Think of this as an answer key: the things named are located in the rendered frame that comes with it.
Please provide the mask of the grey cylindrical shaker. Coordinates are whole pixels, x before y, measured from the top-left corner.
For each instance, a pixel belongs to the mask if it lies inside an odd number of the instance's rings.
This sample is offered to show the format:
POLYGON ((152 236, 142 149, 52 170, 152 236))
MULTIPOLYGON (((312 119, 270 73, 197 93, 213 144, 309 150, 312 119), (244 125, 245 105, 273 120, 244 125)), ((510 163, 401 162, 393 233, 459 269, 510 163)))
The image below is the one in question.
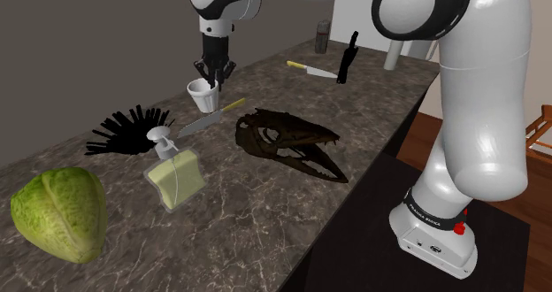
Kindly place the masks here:
POLYGON ((315 38, 315 52, 317 54, 325 54, 327 44, 329 40, 329 34, 331 29, 331 21, 324 19, 317 25, 316 38, 315 38))

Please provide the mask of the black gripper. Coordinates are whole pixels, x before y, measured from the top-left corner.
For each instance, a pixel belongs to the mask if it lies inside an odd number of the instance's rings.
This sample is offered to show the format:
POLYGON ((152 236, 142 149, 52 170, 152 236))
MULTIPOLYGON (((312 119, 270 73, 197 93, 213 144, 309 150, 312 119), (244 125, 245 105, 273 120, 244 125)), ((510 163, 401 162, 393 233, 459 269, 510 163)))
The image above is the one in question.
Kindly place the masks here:
POLYGON ((207 81, 211 80, 209 70, 217 70, 218 90, 221 91, 223 84, 230 77, 236 67, 236 63, 229 60, 229 37, 217 37, 203 35, 203 59, 194 62, 195 69, 207 81))

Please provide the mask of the green cabbage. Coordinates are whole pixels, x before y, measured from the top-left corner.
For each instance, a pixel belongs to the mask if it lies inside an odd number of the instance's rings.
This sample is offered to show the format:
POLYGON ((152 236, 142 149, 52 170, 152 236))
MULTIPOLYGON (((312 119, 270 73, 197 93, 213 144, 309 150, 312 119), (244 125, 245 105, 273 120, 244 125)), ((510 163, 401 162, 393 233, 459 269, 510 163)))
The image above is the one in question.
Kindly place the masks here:
POLYGON ((80 167, 46 171, 11 196, 11 217, 33 245, 75 264, 103 250, 108 215, 104 187, 80 167))

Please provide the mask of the clear soap dispenser yellow liquid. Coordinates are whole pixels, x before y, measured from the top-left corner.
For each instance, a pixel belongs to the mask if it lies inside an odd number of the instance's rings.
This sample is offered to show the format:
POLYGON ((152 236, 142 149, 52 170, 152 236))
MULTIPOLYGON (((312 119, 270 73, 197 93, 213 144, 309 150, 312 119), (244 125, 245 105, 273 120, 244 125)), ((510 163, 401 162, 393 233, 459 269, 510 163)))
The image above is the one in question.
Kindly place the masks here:
POLYGON ((198 153, 191 148, 179 150, 168 138, 169 134, 170 128, 166 126, 153 127, 146 134, 155 143, 159 160, 143 175, 157 190, 161 205, 172 213, 204 188, 206 181, 198 153))

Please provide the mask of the brown wooden chair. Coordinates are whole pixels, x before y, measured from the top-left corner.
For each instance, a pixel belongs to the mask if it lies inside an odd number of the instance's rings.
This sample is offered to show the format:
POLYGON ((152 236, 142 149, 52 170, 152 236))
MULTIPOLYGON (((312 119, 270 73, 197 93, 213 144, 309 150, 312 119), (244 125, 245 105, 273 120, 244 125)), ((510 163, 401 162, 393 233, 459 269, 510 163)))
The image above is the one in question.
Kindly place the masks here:
POLYGON ((552 127, 552 105, 543 104, 541 115, 525 129, 525 149, 528 157, 537 158, 552 163, 552 155, 534 150, 533 145, 538 145, 552 150, 552 144, 541 142, 540 138, 552 127))

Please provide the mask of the black bottle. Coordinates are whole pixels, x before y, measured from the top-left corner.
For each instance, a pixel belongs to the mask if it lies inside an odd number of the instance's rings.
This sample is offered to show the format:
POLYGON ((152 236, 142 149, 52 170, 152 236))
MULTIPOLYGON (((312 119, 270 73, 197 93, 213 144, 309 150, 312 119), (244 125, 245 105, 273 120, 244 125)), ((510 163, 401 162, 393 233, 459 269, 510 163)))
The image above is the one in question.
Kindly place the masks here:
POLYGON ((352 64, 358 52, 358 47, 356 46, 357 37, 358 32, 355 31, 350 38, 348 48, 343 52, 340 69, 336 78, 338 84, 344 84, 347 81, 349 66, 352 64))

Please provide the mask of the black robot stand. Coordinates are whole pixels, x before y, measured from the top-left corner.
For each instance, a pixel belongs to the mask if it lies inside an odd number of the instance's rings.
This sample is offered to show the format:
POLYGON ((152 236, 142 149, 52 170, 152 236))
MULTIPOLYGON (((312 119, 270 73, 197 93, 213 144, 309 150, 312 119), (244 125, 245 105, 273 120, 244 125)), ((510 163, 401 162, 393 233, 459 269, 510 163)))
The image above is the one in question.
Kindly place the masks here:
POLYGON ((473 201, 479 258, 464 280, 400 249, 388 222, 419 170, 381 153, 279 292, 523 292, 530 226, 473 201))

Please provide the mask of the dark brown animal skull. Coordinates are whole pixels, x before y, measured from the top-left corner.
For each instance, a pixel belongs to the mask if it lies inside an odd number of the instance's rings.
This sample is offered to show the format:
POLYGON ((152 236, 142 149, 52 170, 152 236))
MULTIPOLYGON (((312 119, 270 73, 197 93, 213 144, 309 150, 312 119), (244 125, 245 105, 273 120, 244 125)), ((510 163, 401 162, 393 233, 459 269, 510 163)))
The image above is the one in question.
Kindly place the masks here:
POLYGON ((288 112, 257 108, 236 122, 235 143, 248 154, 282 163, 325 181, 347 183, 339 166, 319 144, 336 143, 335 132, 288 112))

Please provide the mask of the white ribbed cup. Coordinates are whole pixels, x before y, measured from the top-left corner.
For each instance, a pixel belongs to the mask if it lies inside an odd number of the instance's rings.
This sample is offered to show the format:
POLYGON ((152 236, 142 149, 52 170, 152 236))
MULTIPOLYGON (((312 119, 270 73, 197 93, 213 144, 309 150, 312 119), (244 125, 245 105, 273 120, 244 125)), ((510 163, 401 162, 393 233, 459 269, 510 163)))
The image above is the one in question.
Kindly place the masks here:
POLYGON ((215 86, 204 78, 198 78, 187 85, 187 92, 191 95, 198 109, 202 113, 212 113, 219 107, 219 84, 215 86))

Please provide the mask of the black spiky brush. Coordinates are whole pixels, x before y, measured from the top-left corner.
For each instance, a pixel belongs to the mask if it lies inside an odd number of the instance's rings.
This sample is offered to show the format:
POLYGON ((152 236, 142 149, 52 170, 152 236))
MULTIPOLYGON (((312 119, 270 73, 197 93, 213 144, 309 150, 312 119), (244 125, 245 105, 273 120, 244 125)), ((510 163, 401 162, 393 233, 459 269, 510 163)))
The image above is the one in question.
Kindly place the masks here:
POLYGON ((160 108, 149 108, 142 112, 142 107, 137 104, 129 113, 131 119, 117 111, 112 114, 112 118, 106 118, 101 123, 111 134, 94 129, 93 133, 104 137, 106 141, 87 142, 86 155, 118 153, 132 156, 147 153, 156 145, 147 138, 147 133, 154 127, 169 127, 172 124, 165 123, 170 112, 162 111, 160 108))

